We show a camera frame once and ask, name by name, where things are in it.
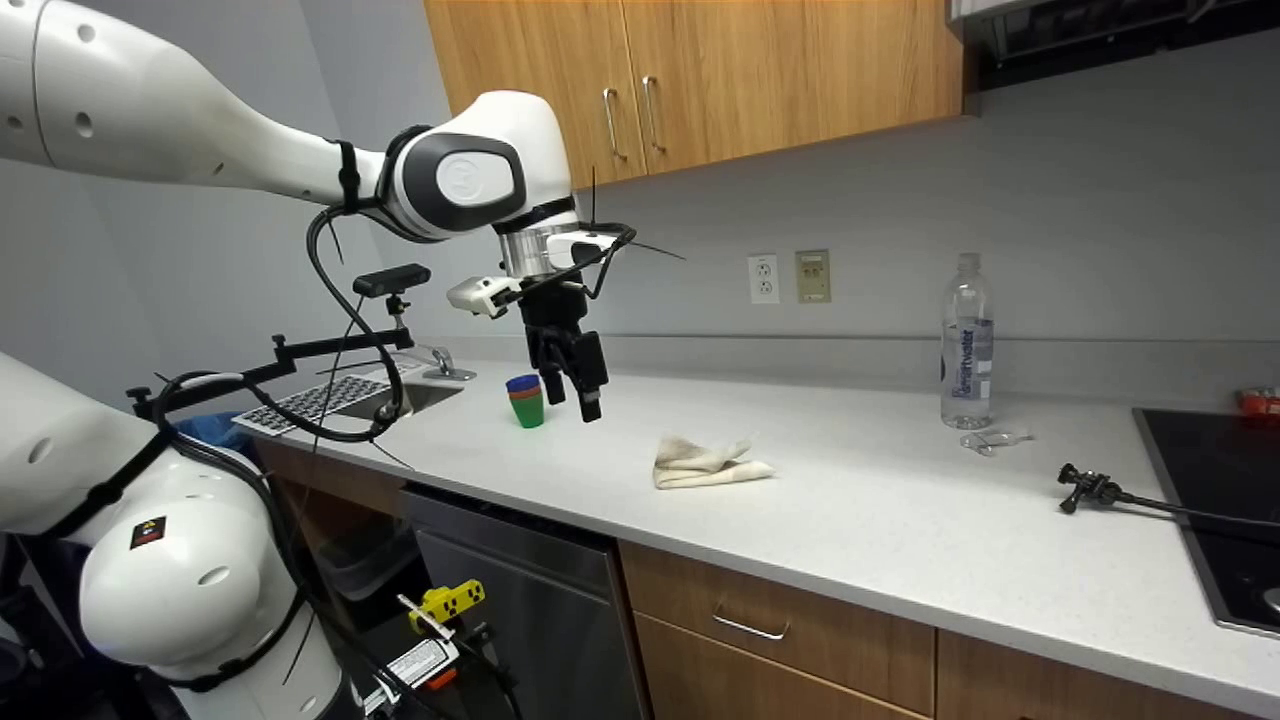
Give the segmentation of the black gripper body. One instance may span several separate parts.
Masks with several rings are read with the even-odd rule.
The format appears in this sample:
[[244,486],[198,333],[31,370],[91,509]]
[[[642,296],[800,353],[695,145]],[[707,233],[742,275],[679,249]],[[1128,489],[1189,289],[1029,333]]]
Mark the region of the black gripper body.
[[518,299],[532,370],[556,370],[575,397],[609,385],[603,343],[579,327],[584,315],[586,291],[579,279],[539,284]]

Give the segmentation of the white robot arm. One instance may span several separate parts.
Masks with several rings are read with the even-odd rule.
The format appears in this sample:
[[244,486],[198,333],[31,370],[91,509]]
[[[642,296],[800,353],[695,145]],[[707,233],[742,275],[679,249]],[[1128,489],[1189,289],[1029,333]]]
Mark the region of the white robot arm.
[[[364,152],[289,130],[182,48],[77,0],[0,0],[0,150],[23,164],[150,183],[225,183],[369,216],[413,245],[470,229],[500,268],[451,289],[470,315],[517,311],[551,400],[600,413],[600,338],[579,323],[626,225],[575,212],[558,119],[532,91],[482,91],[434,130]],[[289,553],[266,476],[166,426],[219,376],[116,413],[0,358],[0,528],[87,553],[87,644],[157,674],[192,720],[369,720],[458,660],[382,666],[354,692]]]

